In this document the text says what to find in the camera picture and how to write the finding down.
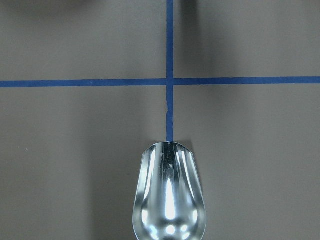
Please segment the metal scoop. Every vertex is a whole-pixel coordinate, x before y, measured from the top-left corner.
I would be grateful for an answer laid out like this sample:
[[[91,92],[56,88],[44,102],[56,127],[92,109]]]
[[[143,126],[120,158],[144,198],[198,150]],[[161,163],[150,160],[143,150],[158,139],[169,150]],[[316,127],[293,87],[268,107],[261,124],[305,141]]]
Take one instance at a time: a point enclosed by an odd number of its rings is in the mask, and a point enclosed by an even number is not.
[[[158,142],[143,154],[132,212],[138,240],[201,240],[207,224],[193,153],[177,142]]]

